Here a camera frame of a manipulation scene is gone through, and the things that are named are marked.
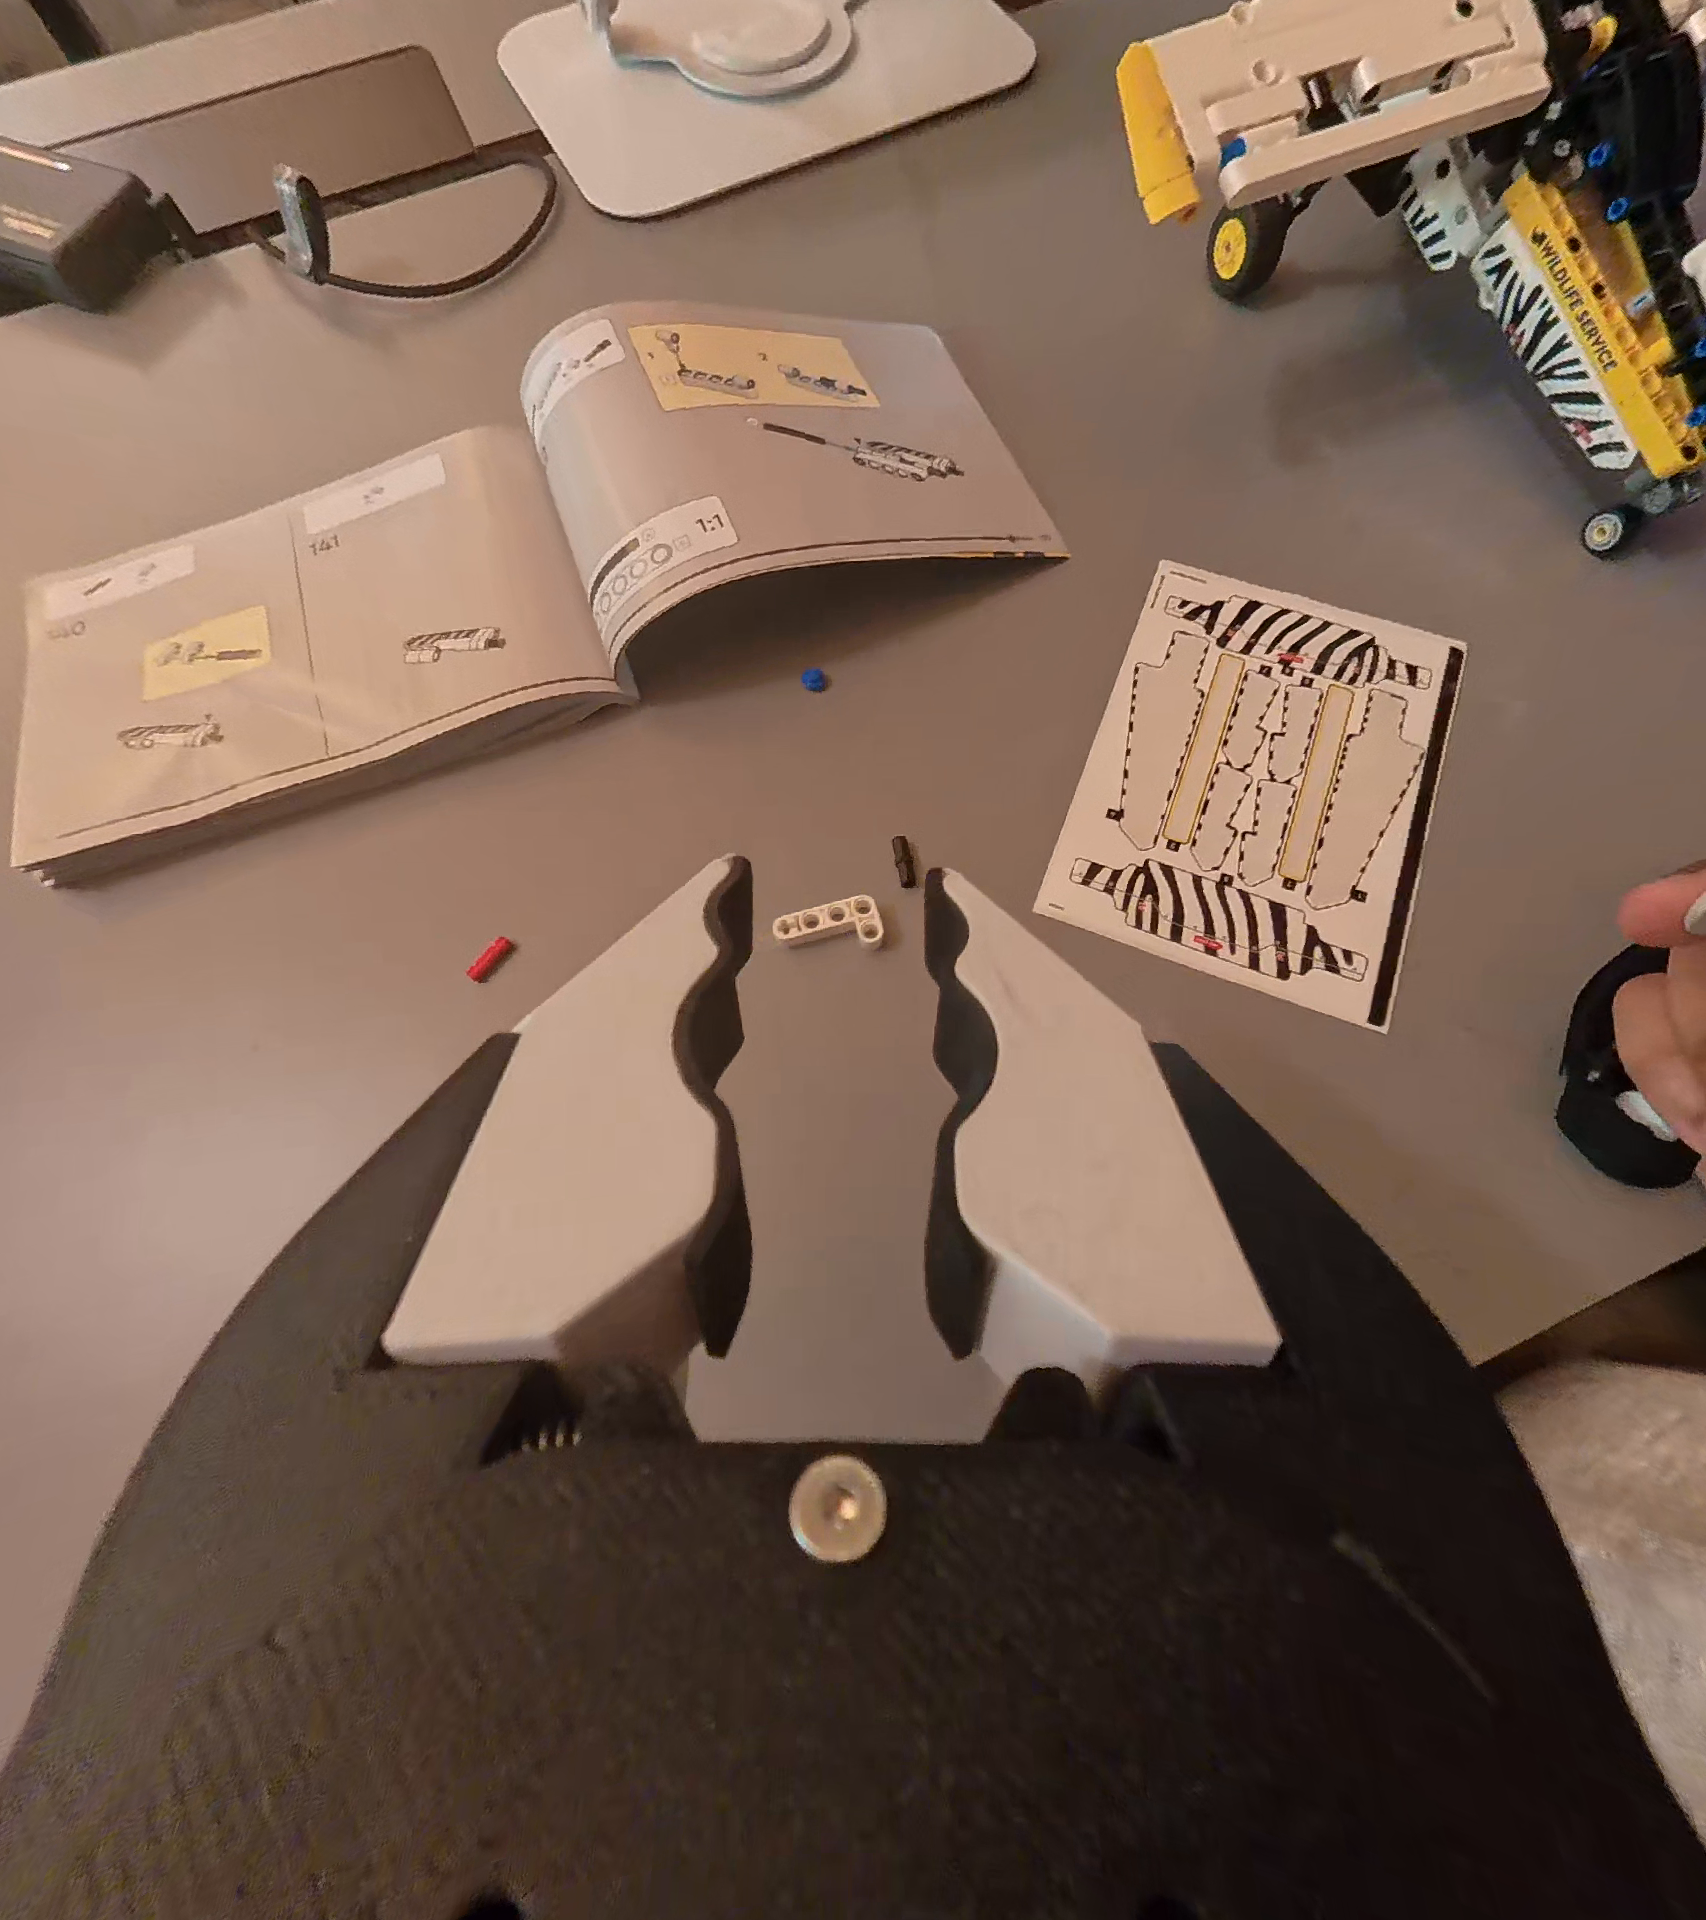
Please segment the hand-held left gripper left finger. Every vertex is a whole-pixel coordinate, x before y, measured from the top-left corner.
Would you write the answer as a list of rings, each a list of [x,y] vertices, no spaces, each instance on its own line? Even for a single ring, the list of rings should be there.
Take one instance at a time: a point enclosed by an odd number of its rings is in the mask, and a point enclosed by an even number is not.
[[[738,1131],[747,856],[711,861],[511,1030],[382,1334],[398,1365],[725,1359],[752,1280]]]

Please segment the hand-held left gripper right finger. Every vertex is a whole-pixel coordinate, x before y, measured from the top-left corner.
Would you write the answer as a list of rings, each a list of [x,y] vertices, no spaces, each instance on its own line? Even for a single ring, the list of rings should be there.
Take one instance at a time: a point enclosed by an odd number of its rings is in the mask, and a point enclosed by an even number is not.
[[[1280,1331],[1143,1026],[952,869],[924,883],[938,1125],[924,1291],[952,1356],[1107,1402]]]

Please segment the white angled lego beam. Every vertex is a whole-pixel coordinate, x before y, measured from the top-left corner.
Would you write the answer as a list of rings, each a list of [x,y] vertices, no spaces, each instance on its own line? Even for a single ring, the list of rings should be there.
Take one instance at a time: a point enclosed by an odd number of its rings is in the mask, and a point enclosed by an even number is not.
[[[778,914],[770,925],[778,948],[811,948],[853,940],[864,950],[886,948],[889,930],[877,899],[868,893],[835,899]]]

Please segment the grey lego instruction booklet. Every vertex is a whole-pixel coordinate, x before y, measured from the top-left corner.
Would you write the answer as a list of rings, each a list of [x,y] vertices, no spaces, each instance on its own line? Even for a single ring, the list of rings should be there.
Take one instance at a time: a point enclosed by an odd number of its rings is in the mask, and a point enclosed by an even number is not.
[[[635,707],[640,639],[722,590],[1069,556],[924,324],[604,302],[518,401],[521,427],[29,583],[10,869],[89,885]]]

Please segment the yellow white lego plane model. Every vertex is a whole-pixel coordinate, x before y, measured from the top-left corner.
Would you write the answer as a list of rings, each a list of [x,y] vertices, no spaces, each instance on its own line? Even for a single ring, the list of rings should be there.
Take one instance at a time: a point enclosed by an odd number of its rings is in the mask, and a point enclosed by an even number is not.
[[[1252,302],[1333,183],[1478,307],[1588,468],[1625,556],[1706,478],[1706,2],[1240,2],[1129,45],[1147,219],[1217,206],[1209,285]]]

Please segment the zebra striped sticker sheet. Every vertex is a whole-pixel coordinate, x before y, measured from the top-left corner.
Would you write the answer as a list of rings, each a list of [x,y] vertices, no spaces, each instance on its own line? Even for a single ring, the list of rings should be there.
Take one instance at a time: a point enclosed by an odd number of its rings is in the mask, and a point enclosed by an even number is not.
[[[1463,643],[1163,560],[1032,908],[1387,1034]]]

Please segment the black box-shaped device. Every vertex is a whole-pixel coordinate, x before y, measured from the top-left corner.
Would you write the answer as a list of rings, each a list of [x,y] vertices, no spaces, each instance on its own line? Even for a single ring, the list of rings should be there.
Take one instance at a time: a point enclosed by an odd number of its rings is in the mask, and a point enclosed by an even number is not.
[[[176,247],[134,175],[0,136],[0,292],[105,314]]]

